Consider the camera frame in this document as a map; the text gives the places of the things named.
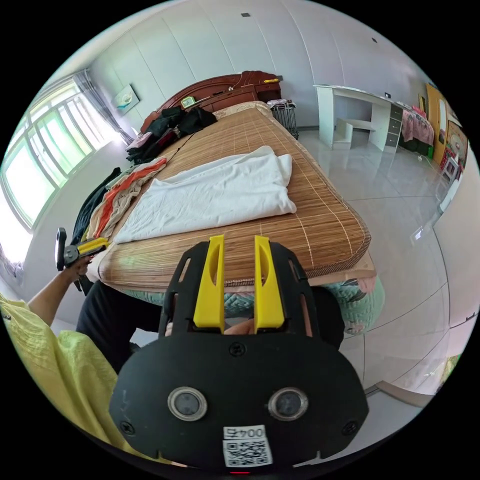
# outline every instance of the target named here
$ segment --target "picture frame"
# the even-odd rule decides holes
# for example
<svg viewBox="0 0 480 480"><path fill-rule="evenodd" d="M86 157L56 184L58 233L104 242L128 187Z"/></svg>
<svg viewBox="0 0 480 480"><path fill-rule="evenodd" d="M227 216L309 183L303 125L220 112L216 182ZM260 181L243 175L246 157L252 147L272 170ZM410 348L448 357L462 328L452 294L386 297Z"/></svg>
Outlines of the picture frame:
<svg viewBox="0 0 480 480"><path fill-rule="evenodd" d="M139 98L135 93L134 89L130 84L123 88L115 97L113 98L112 104L119 115L125 115L129 110L131 110L138 102Z"/></svg>

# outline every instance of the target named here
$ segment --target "white desk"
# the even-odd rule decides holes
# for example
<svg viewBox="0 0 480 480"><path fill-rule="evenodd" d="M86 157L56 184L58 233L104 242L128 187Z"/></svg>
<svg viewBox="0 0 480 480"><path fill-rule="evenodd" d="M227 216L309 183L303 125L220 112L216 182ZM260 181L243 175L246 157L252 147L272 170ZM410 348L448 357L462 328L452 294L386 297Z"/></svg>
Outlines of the white desk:
<svg viewBox="0 0 480 480"><path fill-rule="evenodd" d="M357 88L314 85L318 98L320 140L333 150L349 150L354 129L369 130L368 141L382 152L395 153L402 129L404 106ZM335 97L347 97L371 103L371 120L337 118Z"/></svg>

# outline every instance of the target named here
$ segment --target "small clock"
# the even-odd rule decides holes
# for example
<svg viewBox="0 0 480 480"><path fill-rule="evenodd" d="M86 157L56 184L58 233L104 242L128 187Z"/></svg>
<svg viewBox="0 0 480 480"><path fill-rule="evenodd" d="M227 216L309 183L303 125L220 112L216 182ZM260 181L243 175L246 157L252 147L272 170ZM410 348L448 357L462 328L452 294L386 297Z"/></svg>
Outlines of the small clock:
<svg viewBox="0 0 480 480"><path fill-rule="evenodd" d="M195 103L195 99L192 96L186 96L181 100L181 105L184 109L190 107L190 105L193 105L194 103Z"/></svg>

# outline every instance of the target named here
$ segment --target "orange clothing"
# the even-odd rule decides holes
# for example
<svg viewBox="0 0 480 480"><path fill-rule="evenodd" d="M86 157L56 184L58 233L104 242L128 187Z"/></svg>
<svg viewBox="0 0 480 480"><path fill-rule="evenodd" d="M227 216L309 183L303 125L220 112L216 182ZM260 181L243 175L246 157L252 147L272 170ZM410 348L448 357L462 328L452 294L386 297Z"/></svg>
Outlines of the orange clothing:
<svg viewBox="0 0 480 480"><path fill-rule="evenodd" d="M115 186L112 190L105 194L105 196L103 197L102 212L100 220L98 222L98 227L93 234L94 239L100 236L105 226L107 225L110 215L112 215L113 212L114 199L119 194L119 192L130 188L134 182L138 181L143 177L146 177L148 174L155 172L156 170L159 170L166 163L167 159L165 157L162 157L146 168L142 168L141 170L134 170L124 181L122 181L119 185Z"/></svg>

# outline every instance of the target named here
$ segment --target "hand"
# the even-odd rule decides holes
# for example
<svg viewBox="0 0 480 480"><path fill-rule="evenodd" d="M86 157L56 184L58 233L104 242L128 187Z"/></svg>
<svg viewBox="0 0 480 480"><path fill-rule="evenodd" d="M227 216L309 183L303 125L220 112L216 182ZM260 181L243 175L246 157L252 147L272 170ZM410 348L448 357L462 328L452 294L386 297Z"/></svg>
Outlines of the hand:
<svg viewBox="0 0 480 480"><path fill-rule="evenodd" d="M92 257L84 256L78 259L70 268L65 268L61 274L69 284L72 284L80 278L81 275L87 273L89 263L92 262Z"/></svg>
<svg viewBox="0 0 480 480"><path fill-rule="evenodd" d="M172 334L173 323L170 322L166 326L165 336L169 337ZM251 318L250 320L243 321L238 325L231 326L227 328L223 334L224 335L253 335L255 332L255 320Z"/></svg>

